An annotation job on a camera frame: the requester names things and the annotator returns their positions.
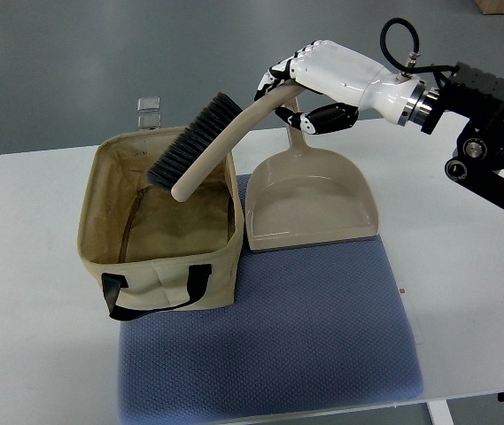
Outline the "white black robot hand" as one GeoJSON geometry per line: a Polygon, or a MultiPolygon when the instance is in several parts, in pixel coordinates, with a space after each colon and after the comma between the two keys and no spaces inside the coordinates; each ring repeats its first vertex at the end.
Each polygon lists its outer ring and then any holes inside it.
{"type": "Polygon", "coordinates": [[[424,84],[417,77],[400,77],[375,60],[329,40],[312,42],[271,66],[255,98],[264,97],[287,81],[334,100],[307,113],[283,106],[275,109],[279,118],[309,135],[350,128],[358,112],[367,109],[403,126],[424,92],[424,84]]]}

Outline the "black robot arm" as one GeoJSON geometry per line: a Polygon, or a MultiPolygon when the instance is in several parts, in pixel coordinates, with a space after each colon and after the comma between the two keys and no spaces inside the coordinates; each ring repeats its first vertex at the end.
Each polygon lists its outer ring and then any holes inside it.
{"type": "Polygon", "coordinates": [[[384,24],[380,48],[402,81],[431,73],[437,83],[431,89],[422,82],[417,84],[400,116],[402,122],[412,121],[422,132],[431,134],[445,112],[467,118],[454,154],[445,164],[446,176],[504,210],[504,79],[462,62],[454,66],[418,66],[419,36],[415,27],[402,18],[384,24]],[[387,33],[396,24],[405,27],[413,40],[413,49],[404,64],[387,47],[387,33]]]}

